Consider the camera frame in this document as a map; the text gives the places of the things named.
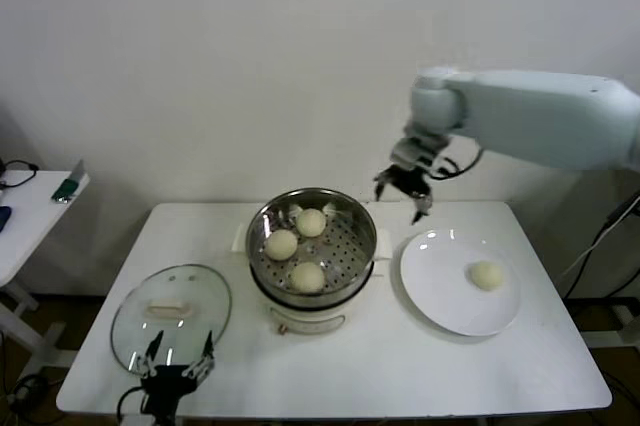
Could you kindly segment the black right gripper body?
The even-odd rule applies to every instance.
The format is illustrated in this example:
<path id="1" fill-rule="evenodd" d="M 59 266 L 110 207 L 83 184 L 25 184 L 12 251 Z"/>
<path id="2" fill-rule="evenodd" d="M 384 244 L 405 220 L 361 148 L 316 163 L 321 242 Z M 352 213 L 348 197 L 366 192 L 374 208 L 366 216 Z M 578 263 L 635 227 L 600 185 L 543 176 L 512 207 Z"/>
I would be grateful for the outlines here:
<path id="1" fill-rule="evenodd" d="M 405 170 L 397 165 L 388 168 L 389 183 L 407 196 L 428 196 L 431 187 L 425 180 L 425 171 L 420 167 Z"/>

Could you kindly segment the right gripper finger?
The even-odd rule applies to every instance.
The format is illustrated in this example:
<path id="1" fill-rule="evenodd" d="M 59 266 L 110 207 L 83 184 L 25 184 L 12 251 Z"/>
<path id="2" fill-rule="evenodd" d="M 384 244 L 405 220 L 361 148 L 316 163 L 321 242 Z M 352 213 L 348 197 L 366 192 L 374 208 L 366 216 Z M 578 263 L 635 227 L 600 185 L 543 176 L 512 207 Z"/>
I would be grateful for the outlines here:
<path id="1" fill-rule="evenodd" d="M 430 193 L 416 193 L 412 196 L 415 206 L 415 212 L 411 220 L 411 224 L 415 225 L 423 217 L 428 216 L 433 204 L 433 198 Z"/>
<path id="2" fill-rule="evenodd" d="M 374 196 L 376 199 L 380 199 L 382 197 L 385 188 L 393 184 L 394 178 L 394 173 L 391 170 L 384 170 L 374 178 Z"/>

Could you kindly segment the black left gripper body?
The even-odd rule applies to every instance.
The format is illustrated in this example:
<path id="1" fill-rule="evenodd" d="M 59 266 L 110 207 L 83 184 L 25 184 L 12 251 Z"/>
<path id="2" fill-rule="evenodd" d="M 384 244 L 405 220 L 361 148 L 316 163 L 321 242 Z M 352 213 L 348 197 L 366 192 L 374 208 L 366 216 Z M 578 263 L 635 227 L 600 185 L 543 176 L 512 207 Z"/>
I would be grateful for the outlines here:
<path id="1" fill-rule="evenodd" d="M 193 393 L 197 379 L 186 365 L 158 366 L 155 374 L 145 374 L 141 386 L 145 393 L 141 412 L 152 416 L 175 416 L 180 400 Z"/>

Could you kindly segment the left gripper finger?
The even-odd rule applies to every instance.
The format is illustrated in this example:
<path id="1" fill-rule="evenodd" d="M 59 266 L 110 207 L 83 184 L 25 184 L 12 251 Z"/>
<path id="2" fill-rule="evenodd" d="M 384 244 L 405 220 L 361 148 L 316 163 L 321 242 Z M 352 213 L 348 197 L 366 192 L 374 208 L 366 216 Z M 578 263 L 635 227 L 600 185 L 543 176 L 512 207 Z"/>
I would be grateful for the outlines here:
<path id="1" fill-rule="evenodd" d="M 201 356 L 182 373 L 183 377 L 207 377 L 214 368 L 214 342 L 212 331 L 207 334 Z"/>
<path id="2" fill-rule="evenodd" d="M 148 344 L 144 354 L 137 361 L 137 371 L 139 376 L 149 376 L 155 372 L 155 359 L 160 349 L 163 337 L 164 331 L 160 330 L 154 339 Z"/>

